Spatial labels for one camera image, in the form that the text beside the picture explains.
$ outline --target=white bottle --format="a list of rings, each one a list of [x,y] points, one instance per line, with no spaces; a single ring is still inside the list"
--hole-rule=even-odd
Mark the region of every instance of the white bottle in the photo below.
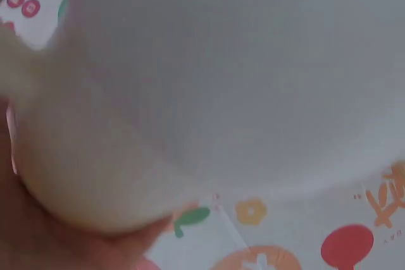
[[[116,232],[210,191],[298,197],[382,169],[405,149],[401,3],[68,0],[40,73],[0,49],[22,177]]]

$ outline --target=finger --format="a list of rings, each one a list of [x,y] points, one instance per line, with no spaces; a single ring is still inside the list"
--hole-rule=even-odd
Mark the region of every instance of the finger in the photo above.
[[[112,242],[115,243],[117,249],[120,250],[128,260],[136,261],[151,248],[160,234],[162,234],[165,228],[170,224],[170,221],[171,216],[160,219],[129,236],[121,237]]]
[[[8,103],[0,98],[0,182],[13,176],[11,165],[11,142],[6,111]]]

